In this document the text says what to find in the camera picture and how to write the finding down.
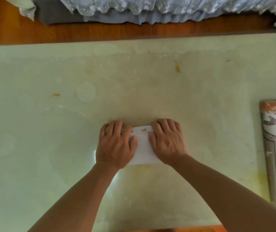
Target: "person's right hand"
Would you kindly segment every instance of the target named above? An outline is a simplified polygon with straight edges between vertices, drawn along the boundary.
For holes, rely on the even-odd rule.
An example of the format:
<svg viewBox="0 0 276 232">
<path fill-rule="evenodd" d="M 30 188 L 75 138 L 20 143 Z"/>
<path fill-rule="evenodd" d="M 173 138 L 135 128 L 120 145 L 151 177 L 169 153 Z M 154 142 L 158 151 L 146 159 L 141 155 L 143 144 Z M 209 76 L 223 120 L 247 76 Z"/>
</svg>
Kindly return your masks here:
<svg viewBox="0 0 276 232">
<path fill-rule="evenodd" d="M 156 156 L 164 163 L 173 166 L 178 159 L 187 155 L 181 126 L 171 119 L 158 119 L 152 122 L 153 132 L 149 139 Z"/>
</svg>

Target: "person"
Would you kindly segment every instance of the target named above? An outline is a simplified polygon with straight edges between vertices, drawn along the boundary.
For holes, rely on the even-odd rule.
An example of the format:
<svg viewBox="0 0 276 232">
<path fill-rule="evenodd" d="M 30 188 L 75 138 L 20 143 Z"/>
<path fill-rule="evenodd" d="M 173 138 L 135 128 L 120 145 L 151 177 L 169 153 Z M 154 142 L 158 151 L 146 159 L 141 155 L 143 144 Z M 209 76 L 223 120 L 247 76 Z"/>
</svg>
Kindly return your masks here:
<svg viewBox="0 0 276 232">
<path fill-rule="evenodd" d="M 116 173 L 134 156 L 137 137 L 123 121 L 104 124 L 96 164 L 63 195 L 29 232 L 91 232 L 99 204 Z M 191 157 L 179 123 L 159 119 L 149 133 L 154 153 L 201 195 L 228 232 L 276 231 L 276 207 L 246 187 Z"/>
</svg>

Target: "orange flower print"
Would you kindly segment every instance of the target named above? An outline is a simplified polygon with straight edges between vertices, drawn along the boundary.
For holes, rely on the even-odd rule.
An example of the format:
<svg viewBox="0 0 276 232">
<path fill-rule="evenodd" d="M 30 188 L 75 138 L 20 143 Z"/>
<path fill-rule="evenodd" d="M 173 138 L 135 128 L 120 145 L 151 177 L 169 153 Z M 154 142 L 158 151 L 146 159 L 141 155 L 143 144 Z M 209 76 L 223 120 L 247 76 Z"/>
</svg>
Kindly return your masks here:
<svg viewBox="0 0 276 232">
<path fill-rule="evenodd" d="M 276 102 L 263 102 L 261 104 L 261 110 L 265 113 L 276 113 Z"/>
</svg>

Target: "floral pattern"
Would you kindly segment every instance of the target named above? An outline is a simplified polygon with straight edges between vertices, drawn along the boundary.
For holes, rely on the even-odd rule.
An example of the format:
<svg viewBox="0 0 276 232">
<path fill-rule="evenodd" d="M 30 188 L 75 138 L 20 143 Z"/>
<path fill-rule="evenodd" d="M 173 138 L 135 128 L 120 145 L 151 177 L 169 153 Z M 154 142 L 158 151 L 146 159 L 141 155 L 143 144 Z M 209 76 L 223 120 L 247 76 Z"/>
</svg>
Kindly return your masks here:
<svg viewBox="0 0 276 232">
<path fill-rule="evenodd" d="M 262 102 L 261 114 L 264 125 L 276 125 L 276 102 Z"/>
</svg>

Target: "wooden floor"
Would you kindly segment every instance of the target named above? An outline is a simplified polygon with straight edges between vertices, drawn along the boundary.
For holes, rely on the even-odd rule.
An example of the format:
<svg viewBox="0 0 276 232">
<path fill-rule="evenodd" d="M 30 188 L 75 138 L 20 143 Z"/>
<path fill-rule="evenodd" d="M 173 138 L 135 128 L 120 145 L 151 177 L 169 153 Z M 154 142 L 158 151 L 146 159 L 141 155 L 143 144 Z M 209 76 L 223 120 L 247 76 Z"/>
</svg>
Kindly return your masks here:
<svg viewBox="0 0 276 232">
<path fill-rule="evenodd" d="M 116 40 L 265 31 L 273 29 L 271 14 L 226 15 L 200 22 L 103 24 L 76 23 L 45 26 L 19 14 L 18 8 L 0 0 L 0 45 Z"/>
</svg>

